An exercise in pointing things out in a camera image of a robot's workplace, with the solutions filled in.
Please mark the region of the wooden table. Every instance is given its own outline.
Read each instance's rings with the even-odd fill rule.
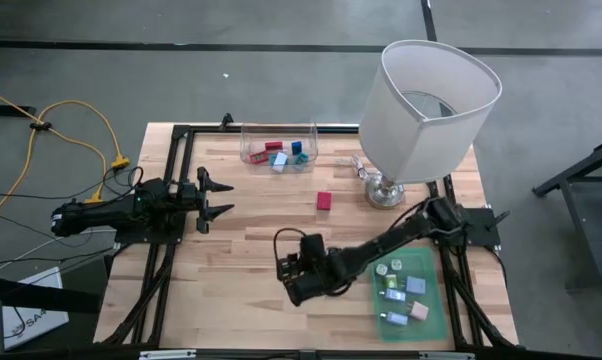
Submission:
[[[148,124],[139,156],[145,179],[162,177],[171,123]],[[198,134],[190,179],[198,166],[234,191],[210,195],[210,203],[235,208],[195,232],[193,213],[177,248],[168,295],[161,346],[168,348],[416,350],[452,349],[452,332],[443,341],[385,343],[379,340],[369,276],[361,276],[338,298],[315,298],[295,307],[276,280],[272,236],[281,227],[320,232],[326,246],[353,246],[383,232],[408,206],[428,195],[424,184],[406,187],[406,202],[394,210],[375,210],[363,196],[363,183],[350,165],[351,154],[362,157],[357,135],[319,135],[320,156],[306,174],[253,175],[239,159],[237,134]],[[457,200],[469,207],[485,204],[472,149],[452,173]],[[329,212],[316,210],[318,191],[333,194]],[[298,236],[281,234],[279,254],[298,251]],[[431,246],[420,240],[409,246]],[[110,335],[139,296],[148,246],[133,245],[112,267],[95,341]],[[441,297],[445,290],[439,257],[435,256]],[[468,262],[475,297],[506,338],[517,336],[508,293],[498,262],[483,248],[469,248]],[[460,306],[463,330],[471,340],[467,311]],[[151,304],[146,333],[154,311]]]

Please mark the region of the lamp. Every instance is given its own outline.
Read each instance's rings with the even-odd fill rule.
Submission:
[[[391,208],[403,200],[402,184],[454,170],[500,95],[497,75],[459,49],[421,40],[388,45],[359,128],[379,173],[368,174],[355,156],[368,201]]]

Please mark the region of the green tray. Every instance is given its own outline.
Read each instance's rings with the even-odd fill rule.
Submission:
[[[402,269],[393,271],[390,268],[390,260],[399,259],[403,263]],[[406,293],[406,302],[395,302],[386,300],[380,291],[385,290],[383,277],[375,273],[377,264],[388,266],[388,274],[396,274],[399,286],[396,290],[405,291],[406,278],[413,276],[425,279],[426,292],[424,295],[415,295]],[[383,341],[424,341],[424,340],[445,340],[448,337],[448,326],[443,312],[441,295],[439,294],[439,284],[437,283],[436,272],[434,269],[434,260],[430,248],[401,248],[389,255],[375,261],[370,266],[372,274],[372,299],[374,301],[374,310],[377,316],[377,326],[379,336]],[[379,314],[392,311],[401,315],[408,315],[408,303],[418,301],[429,308],[428,317],[424,321],[413,317],[408,318],[407,326],[397,326],[388,323]]]

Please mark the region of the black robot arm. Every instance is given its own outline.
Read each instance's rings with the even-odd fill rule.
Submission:
[[[197,178],[198,189],[186,181],[178,184],[176,193],[169,192],[170,183],[155,178],[137,184],[134,193],[130,191],[114,200],[87,204],[72,199],[54,210],[51,230],[57,236],[78,234],[95,226],[169,233],[179,221],[180,214],[198,210],[196,227],[205,234],[208,221],[234,206],[209,206],[206,192],[229,191],[233,187],[213,182],[203,167],[197,169]]]
[[[405,222],[357,247],[326,251],[321,235],[304,236],[298,254],[277,260],[277,277],[296,306],[315,296],[333,295],[356,280],[369,263],[413,240],[462,236],[457,207],[446,198],[427,199]]]

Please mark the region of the gray floor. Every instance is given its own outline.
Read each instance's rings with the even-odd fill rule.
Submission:
[[[602,1],[433,0],[439,40],[457,46],[602,47]],[[0,37],[148,42],[384,45],[425,38],[416,0],[0,1]],[[587,256],[558,194],[530,189],[602,142],[602,58],[483,57],[504,93],[475,146],[488,201],[512,210],[500,225],[502,256],[521,343],[602,356],[602,292],[568,296],[564,282]],[[375,54],[107,52],[0,49],[0,93],[42,107],[81,99],[105,113],[136,161],[151,121],[358,122],[378,65]],[[100,120],[80,108],[49,117],[60,131],[113,156]],[[27,122],[0,119],[0,191],[25,159]],[[96,183],[84,149],[37,138],[21,193],[69,194]],[[2,215],[46,230],[57,201],[12,199]],[[0,260],[46,241],[0,220]],[[81,239],[68,240],[80,243]],[[51,244],[33,256],[103,248]],[[20,279],[49,264],[15,264]]]

